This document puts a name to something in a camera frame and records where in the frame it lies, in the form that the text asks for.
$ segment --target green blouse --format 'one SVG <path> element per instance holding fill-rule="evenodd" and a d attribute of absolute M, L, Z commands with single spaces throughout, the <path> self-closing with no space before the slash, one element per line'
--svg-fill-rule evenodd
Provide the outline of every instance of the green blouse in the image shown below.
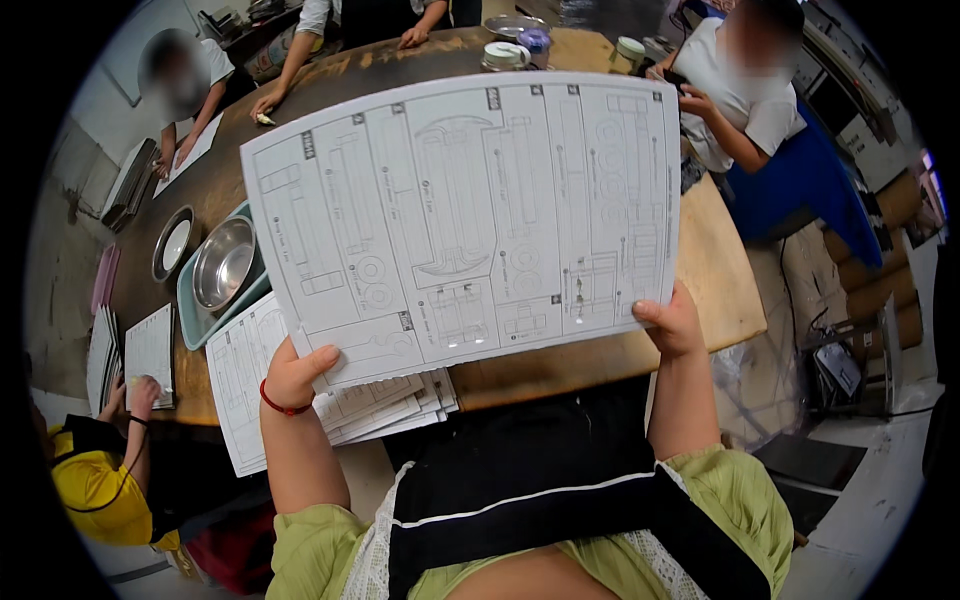
<path fill-rule="evenodd" d="M 665 463 L 683 478 L 690 499 L 760 567 L 776 597 L 790 568 L 793 521 L 760 461 L 715 444 Z M 276 576 L 267 598 L 339 598 L 370 525 L 330 504 L 277 515 Z M 655 570 L 623 535 L 557 545 L 620 598 L 669 597 Z M 470 573 L 506 556 L 512 555 L 429 569 L 407 597 L 445 598 Z"/>

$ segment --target red string bracelet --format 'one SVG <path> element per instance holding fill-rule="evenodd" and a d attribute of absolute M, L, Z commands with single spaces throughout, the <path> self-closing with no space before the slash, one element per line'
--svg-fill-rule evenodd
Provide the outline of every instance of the red string bracelet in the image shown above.
<path fill-rule="evenodd" d="M 273 403 L 270 401 L 270 399 L 267 397 L 267 393 L 263 391 L 263 386 L 264 386 L 266 383 L 267 383 L 267 380 L 266 380 L 266 379 L 264 379 L 263 381 L 260 382 L 260 397 L 263 398 L 263 401 L 266 402 L 266 403 L 267 403 L 267 406 L 269 406 L 270 408 L 272 408 L 272 409 L 274 409 L 274 410 L 280 411 L 281 413 L 283 413 L 283 414 L 286 415 L 287 417 L 293 417 L 294 415 L 299 415 L 299 414 L 305 413 L 305 412 L 307 412 L 308 410 L 310 410 L 311 408 L 313 408 L 313 404 L 312 404 L 312 403 L 311 403 L 311 404 L 307 404 L 306 406 L 301 406 L 300 408 L 283 408 L 282 406 L 278 406 L 278 405 L 276 405 L 276 404 L 273 404 Z"/>

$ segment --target light blue tray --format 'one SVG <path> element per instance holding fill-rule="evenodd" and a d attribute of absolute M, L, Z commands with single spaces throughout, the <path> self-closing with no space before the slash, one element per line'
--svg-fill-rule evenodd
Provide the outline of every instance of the light blue tray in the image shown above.
<path fill-rule="evenodd" d="M 233 212 L 229 214 L 243 215 L 252 220 L 250 205 L 247 201 L 242 202 Z M 233 315 L 244 308 L 247 308 L 257 300 L 263 298 L 263 295 L 270 290 L 270 279 L 267 277 L 267 270 L 263 266 L 263 258 L 260 256 L 260 236 L 256 236 L 257 248 L 253 254 L 253 264 L 251 265 L 251 276 L 253 282 L 246 290 L 240 294 L 230 306 L 222 310 L 219 314 L 211 314 L 197 304 L 193 298 L 193 265 L 197 262 L 197 254 L 200 249 L 193 253 L 193 256 L 186 261 L 183 268 L 180 269 L 180 276 L 177 277 L 177 312 L 180 314 L 180 331 L 183 332 L 183 343 L 188 350 L 198 350 L 203 348 L 210 336 L 216 333 L 220 327 L 227 324 Z"/>

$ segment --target wooden table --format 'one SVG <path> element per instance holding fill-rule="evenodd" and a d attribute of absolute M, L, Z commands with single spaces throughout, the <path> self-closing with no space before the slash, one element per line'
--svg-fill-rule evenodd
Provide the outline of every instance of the wooden table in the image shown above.
<path fill-rule="evenodd" d="M 563 70 L 604 72 L 612 51 L 599 34 L 554 29 L 550 62 Z M 480 72 L 483 46 L 492 35 L 480 27 L 435 32 L 419 48 L 396 49 L 387 41 L 343 52 L 303 67 L 289 96 L 272 117 L 282 125 L 321 108 L 399 85 Z M 266 84 L 224 112 L 213 146 L 155 200 L 145 201 L 117 235 L 120 261 L 112 307 L 123 332 L 167 302 L 176 304 L 176 282 L 151 279 L 154 243 L 173 213 L 191 204 L 206 235 L 247 198 L 239 146 L 264 132 L 249 114 L 270 93 Z M 730 215 L 709 179 L 681 202 L 678 273 L 700 307 L 711 349 L 749 339 L 766 329 L 753 272 Z M 645 333 L 582 342 L 451 370 L 465 409 L 547 396 L 652 371 L 658 356 Z M 156 418 L 216 425 L 206 355 L 183 344 L 174 327 L 174 390 L 177 408 Z"/>

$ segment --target yellow shirt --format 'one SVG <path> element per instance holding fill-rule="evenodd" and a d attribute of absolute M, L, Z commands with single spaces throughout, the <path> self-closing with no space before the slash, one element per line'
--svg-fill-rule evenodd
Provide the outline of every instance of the yellow shirt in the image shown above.
<path fill-rule="evenodd" d="M 693 503 L 756 563 L 767 578 L 771 597 L 777 597 L 790 569 L 793 521 L 760 461 L 715 444 L 675 456 L 666 464 L 683 478 Z M 267 590 L 268 600 L 339 598 L 370 524 L 339 506 L 321 504 L 294 515 L 277 515 L 274 527 L 276 576 Z M 668 598 L 657 574 L 622 535 L 557 546 L 620 598 Z M 429 569 L 407 598 L 446 598 L 471 573 L 503 558 Z"/>
<path fill-rule="evenodd" d="M 54 442 L 55 457 L 73 451 L 73 433 L 54 435 L 61 428 L 62 425 L 56 425 L 48 431 Z M 132 476 L 124 481 L 126 475 L 123 457 L 101 450 L 68 458 L 51 471 L 60 500 L 68 507 L 66 513 L 84 535 L 116 546 L 148 544 L 153 535 L 153 516 L 140 486 Z M 116 500 L 99 511 L 78 513 L 70 510 L 103 506 L 114 496 Z M 176 531 L 168 533 L 156 544 L 161 550 L 175 549 L 178 545 L 180 536 Z"/>

